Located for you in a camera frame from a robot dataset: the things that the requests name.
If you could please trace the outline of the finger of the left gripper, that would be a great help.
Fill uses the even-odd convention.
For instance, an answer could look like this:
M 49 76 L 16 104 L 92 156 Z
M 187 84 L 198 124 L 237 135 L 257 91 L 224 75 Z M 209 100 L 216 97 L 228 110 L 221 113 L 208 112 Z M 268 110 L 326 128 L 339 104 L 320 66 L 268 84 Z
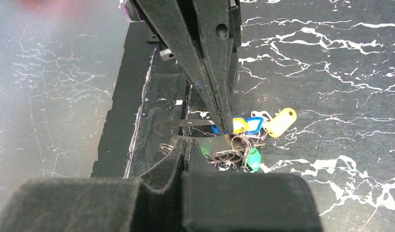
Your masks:
M 233 132 L 232 96 L 241 46 L 241 10 L 237 0 L 195 0 L 202 61 L 207 77 L 203 99 L 220 133 Z
M 139 0 L 137 7 L 143 11 L 161 40 L 171 50 L 203 99 L 208 91 L 201 84 L 207 74 L 202 61 L 193 0 Z

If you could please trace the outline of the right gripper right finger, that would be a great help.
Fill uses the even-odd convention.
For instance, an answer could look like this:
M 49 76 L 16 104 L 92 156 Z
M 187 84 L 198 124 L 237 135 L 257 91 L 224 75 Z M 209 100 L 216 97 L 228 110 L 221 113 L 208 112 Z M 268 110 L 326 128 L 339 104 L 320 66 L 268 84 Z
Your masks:
M 184 232 L 320 232 L 306 181 L 294 174 L 218 171 L 197 141 L 182 174 Z

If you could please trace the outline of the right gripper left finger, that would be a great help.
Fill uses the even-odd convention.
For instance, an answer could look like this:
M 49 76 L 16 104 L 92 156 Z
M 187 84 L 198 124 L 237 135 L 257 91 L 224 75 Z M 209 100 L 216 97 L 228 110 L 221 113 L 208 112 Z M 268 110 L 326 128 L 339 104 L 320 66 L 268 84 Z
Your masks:
M 0 214 L 0 232 L 178 232 L 187 142 L 143 175 L 24 183 Z

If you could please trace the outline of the white tag key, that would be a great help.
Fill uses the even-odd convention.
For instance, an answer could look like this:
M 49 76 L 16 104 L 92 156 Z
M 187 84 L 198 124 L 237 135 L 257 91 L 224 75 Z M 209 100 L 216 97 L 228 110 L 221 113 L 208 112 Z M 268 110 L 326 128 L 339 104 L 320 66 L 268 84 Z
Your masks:
M 263 118 L 263 127 L 265 127 L 273 119 L 273 116 L 270 115 L 267 111 L 251 111 L 250 115 L 251 117 Z

